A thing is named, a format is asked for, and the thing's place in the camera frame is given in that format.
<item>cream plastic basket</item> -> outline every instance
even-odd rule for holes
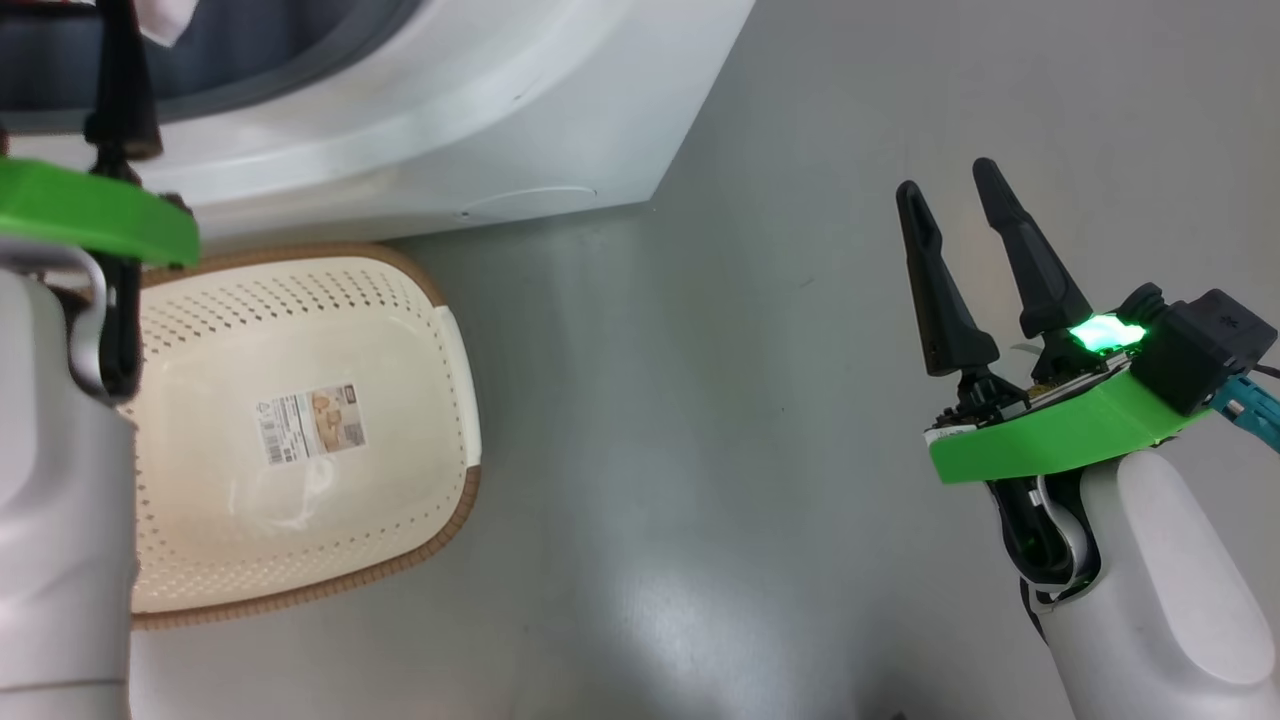
[[[287,607],[416,565],[461,529],[480,425],[457,323],[379,246],[145,275],[137,628]]]

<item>green bracket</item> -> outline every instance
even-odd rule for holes
[[[1151,447],[1206,414],[1174,413],[1121,370],[1071,400],[934,441],[929,455],[946,484],[1033,478]]]
[[[41,163],[0,158],[0,236],[141,260],[195,265],[196,220],[129,184]]]

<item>product label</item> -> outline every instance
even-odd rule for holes
[[[356,386],[323,387],[257,404],[269,465],[285,465],[365,445]]]

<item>white washing machine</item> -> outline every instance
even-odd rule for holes
[[[173,50],[148,49],[165,154],[137,169],[195,209],[206,252],[644,201],[751,4],[204,0]],[[87,168],[96,29],[0,38],[81,78],[0,77],[13,155]]]

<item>floor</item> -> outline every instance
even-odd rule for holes
[[[923,373],[893,187],[920,179],[1002,347],[1016,295],[965,177],[986,152],[1098,306],[1157,279],[1280,314],[1266,128],[1196,115],[1274,82],[1243,51],[1164,63],[1165,36],[1125,40],[1151,27],[1133,4],[979,4],[760,0],[652,204],[397,243],[462,325],[475,514],[374,585],[136,635],[137,720],[1070,717],[991,502],[924,452],[952,384]],[[1190,5],[1170,37],[1248,32]],[[1280,461],[1228,430],[1167,452],[1275,623]]]

